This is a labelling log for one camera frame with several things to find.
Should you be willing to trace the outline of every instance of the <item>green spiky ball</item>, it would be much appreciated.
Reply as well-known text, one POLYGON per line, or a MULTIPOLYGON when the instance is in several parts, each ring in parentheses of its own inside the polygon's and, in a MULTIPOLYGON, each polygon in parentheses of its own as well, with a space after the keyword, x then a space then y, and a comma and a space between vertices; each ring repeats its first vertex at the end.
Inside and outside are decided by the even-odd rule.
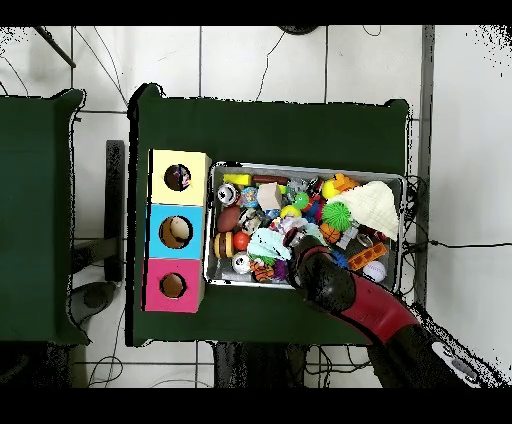
POLYGON ((322 210, 324 222, 342 233, 352 226, 350 218, 350 211, 341 202, 328 203, 322 210))
POLYGON ((261 256, 261 255, 249 255, 251 259, 261 259, 265 265, 274 266, 276 263, 275 258, 271 258, 270 256, 261 256))

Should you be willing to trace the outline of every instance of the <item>round hole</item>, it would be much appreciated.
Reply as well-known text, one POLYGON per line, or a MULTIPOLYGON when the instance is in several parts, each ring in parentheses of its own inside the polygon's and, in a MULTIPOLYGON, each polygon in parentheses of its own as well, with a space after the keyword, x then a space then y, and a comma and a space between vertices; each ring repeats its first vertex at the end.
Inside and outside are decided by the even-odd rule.
POLYGON ((160 281, 160 291, 164 296, 172 299, 183 296, 186 289, 187 285, 185 284, 185 279, 180 274, 176 274, 174 272, 167 274, 160 281))
POLYGON ((183 216, 170 216, 160 224, 158 236, 164 246, 183 249, 192 240, 192 224, 183 216))
POLYGON ((183 191, 190 185, 190 171, 181 163, 171 165, 164 175, 165 185, 174 191, 183 191))

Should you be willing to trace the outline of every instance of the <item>white ball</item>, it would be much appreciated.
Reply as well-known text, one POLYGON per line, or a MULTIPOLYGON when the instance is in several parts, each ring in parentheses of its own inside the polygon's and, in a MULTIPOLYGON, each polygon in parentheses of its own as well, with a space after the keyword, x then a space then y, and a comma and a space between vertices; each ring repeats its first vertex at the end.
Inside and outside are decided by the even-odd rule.
POLYGON ((376 283, 380 283, 386 277, 386 267, 378 261, 371 261, 364 266, 363 274, 376 283))

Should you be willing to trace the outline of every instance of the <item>green toy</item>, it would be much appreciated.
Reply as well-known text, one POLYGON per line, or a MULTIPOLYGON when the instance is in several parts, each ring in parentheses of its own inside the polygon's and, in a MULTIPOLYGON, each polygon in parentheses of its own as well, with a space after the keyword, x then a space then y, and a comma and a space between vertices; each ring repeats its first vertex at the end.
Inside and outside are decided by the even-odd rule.
POLYGON ((332 228, 342 233, 352 226, 350 211, 341 202, 333 202, 325 205, 322 210, 322 219, 332 228))

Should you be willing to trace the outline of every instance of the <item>orange ball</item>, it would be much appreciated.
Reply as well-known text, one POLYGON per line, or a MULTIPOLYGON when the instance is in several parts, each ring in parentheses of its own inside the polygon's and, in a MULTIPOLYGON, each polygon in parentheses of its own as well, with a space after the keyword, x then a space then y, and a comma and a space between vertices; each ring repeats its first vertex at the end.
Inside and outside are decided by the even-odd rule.
POLYGON ((320 232, 324 236, 324 240, 327 243, 336 243, 341 237, 341 233, 335 228, 332 228, 329 224, 327 224, 327 222, 324 222, 322 225, 320 225, 320 232))
POLYGON ((242 231, 238 231, 233 236, 233 244, 238 250, 247 250, 247 245, 249 244, 249 241, 251 241, 251 237, 243 233, 242 231))

